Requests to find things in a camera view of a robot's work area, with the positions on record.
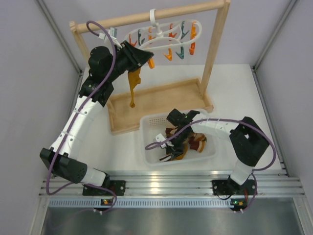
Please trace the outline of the mustard yellow sock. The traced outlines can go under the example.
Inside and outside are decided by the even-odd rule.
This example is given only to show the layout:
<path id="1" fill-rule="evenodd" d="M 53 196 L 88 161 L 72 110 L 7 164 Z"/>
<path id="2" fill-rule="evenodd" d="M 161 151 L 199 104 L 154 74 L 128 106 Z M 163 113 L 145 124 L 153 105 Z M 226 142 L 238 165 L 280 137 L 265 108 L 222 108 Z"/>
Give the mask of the mustard yellow sock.
<path id="1" fill-rule="evenodd" d="M 137 85 L 139 85 L 141 83 L 140 72 L 141 72 L 141 68 L 139 68 L 133 72 L 131 72 L 131 71 L 128 72 L 128 82 L 129 82 L 130 94 L 131 94 L 131 101 L 130 101 L 130 107 L 131 108 L 135 107 L 134 89 Z"/>

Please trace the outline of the orange clothes peg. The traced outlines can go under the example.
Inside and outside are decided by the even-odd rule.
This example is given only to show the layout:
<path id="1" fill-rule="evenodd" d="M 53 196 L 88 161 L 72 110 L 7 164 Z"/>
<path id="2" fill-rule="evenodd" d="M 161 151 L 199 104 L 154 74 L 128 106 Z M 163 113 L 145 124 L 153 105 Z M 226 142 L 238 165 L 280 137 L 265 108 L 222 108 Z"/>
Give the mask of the orange clothes peg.
<path id="1" fill-rule="evenodd" d="M 155 68 L 155 63 L 154 63 L 153 58 L 150 58 L 150 59 L 148 60 L 148 66 L 149 66 L 150 69 Z"/>

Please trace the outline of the white clip hanger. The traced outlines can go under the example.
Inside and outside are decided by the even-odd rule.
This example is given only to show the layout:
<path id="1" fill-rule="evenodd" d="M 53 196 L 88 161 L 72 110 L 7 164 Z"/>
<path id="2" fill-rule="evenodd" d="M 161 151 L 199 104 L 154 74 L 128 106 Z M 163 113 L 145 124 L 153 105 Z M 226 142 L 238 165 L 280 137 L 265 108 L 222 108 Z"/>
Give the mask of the white clip hanger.
<path id="1" fill-rule="evenodd" d="M 174 54 L 183 60 L 186 48 L 190 55 L 194 55 L 196 41 L 202 34 L 202 24 L 197 20 L 159 24 L 156 21 L 155 13 L 155 9 L 151 9 L 149 12 L 149 26 L 132 30 L 124 39 L 141 50 L 163 51 L 163 55 L 169 61 L 173 60 Z"/>

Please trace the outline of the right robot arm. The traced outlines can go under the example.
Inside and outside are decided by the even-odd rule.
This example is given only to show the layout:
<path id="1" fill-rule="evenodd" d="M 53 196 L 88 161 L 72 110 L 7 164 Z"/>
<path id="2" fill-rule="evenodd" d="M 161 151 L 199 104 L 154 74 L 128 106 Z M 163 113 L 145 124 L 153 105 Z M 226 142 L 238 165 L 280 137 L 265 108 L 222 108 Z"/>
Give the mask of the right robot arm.
<path id="1" fill-rule="evenodd" d="M 205 135 L 232 144 L 237 161 L 227 182 L 217 191 L 223 195 L 240 194 L 245 190 L 247 179 L 271 146 L 268 137 L 250 117 L 242 120 L 210 118 L 195 110 L 185 114 L 173 109 L 167 120 L 175 126 L 175 130 L 166 132 L 169 138 L 166 153 L 171 160 L 182 157 L 188 148 L 201 152 L 205 145 Z"/>

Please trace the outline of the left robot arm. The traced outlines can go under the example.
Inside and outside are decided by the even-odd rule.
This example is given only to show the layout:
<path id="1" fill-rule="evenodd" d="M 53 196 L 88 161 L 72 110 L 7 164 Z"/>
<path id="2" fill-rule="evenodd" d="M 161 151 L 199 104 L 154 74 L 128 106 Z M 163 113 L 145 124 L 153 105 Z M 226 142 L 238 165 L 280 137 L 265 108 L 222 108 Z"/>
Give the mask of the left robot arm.
<path id="1" fill-rule="evenodd" d="M 75 184 L 92 184 L 99 194 L 109 192 L 110 178 L 103 171 L 77 160 L 82 142 L 111 96 L 113 81 L 126 71 L 138 71 L 154 55 L 127 41 L 122 42 L 121 47 L 114 46 L 113 50 L 115 53 L 111 54 L 107 47 L 98 46 L 90 52 L 89 75 L 79 91 L 75 108 L 57 140 L 40 152 L 41 160 L 53 174 Z"/>

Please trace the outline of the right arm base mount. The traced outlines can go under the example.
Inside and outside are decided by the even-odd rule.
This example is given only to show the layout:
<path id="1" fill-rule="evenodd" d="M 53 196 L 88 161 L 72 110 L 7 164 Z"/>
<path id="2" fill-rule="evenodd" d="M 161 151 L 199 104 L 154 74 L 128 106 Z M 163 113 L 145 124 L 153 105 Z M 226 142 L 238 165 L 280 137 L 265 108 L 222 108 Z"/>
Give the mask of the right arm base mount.
<path id="1" fill-rule="evenodd" d="M 237 184 L 231 179 L 213 180 L 212 181 L 213 194 L 218 197 L 230 196 L 250 196 L 256 192 L 255 180 L 248 179 L 242 185 Z"/>

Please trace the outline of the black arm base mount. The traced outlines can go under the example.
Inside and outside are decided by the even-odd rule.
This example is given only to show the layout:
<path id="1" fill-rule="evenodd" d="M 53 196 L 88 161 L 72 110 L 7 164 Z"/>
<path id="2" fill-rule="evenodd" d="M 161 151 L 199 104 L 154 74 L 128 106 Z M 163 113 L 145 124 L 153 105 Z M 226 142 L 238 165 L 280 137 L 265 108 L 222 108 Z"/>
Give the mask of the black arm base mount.
<path id="1" fill-rule="evenodd" d="M 110 180 L 110 183 L 106 186 L 106 189 L 114 192 L 117 196 L 124 196 L 125 189 L 126 189 L 126 181 Z M 82 195 L 83 196 L 111 196 L 112 194 L 102 189 L 84 185 Z"/>

